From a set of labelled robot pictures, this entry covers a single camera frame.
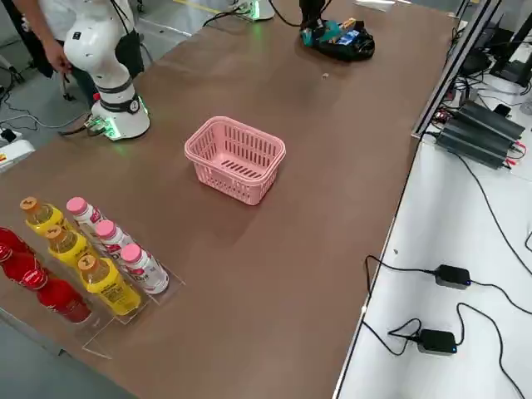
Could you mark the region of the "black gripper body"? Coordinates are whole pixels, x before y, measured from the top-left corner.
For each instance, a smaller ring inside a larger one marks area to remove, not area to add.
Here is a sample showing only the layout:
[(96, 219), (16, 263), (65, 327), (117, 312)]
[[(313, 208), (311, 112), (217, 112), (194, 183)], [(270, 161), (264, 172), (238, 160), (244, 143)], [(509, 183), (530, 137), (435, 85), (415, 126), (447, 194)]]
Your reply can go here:
[(328, 7), (326, 0), (300, 0), (299, 7), (303, 22), (314, 22), (319, 19), (323, 11)]

